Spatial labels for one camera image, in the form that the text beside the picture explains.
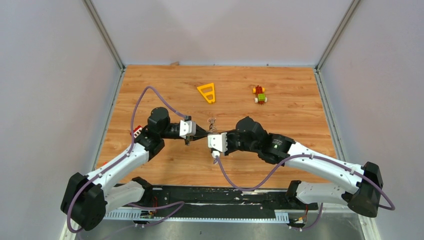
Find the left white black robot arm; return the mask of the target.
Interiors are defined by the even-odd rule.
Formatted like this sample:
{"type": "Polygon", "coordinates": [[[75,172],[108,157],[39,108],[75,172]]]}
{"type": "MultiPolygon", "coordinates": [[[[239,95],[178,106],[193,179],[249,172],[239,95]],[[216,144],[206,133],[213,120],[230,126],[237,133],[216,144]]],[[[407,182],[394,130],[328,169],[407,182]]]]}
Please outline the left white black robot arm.
{"type": "Polygon", "coordinates": [[[166,108],[154,108],[146,126],[132,133],[131,144],[126,150],[94,171],[85,175],[77,172],[70,177],[60,206],[66,214],[69,230],[78,232],[71,225],[75,222],[81,230],[90,231],[106,214],[128,204],[152,207],[153,186],[145,179],[134,177],[123,185],[118,185],[119,181],[152,160],[164,148],[166,139],[182,140],[188,145],[209,133],[190,116],[172,123],[166,108]]]}

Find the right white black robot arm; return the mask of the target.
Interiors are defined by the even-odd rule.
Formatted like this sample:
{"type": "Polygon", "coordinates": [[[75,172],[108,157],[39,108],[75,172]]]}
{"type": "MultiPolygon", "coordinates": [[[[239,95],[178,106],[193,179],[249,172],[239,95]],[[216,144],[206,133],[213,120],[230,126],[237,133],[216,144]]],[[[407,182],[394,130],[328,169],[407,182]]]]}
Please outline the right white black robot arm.
{"type": "Polygon", "coordinates": [[[347,206],[353,212],[375,218],[383,196],[383,180],[377,164],[350,163],[314,151],[294,139],[268,133],[249,116],[235,129],[223,132],[223,154],[255,153],[268,164],[296,168],[327,180],[326,183],[291,181],[286,204],[298,209],[303,204],[327,203],[347,206]]]}

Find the metal keyring with keys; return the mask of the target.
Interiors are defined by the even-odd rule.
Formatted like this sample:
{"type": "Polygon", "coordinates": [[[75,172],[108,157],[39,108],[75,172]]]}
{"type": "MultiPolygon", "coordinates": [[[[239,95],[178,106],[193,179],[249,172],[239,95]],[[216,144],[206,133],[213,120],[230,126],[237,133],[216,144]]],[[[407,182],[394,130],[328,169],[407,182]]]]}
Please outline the metal keyring with keys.
{"type": "Polygon", "coordinates": [[[209,123],[209,132],[210,133],[216,133],[217,127],[216,127],[216,118],[210,117],[208,118],[207,122],[209,123]]]}

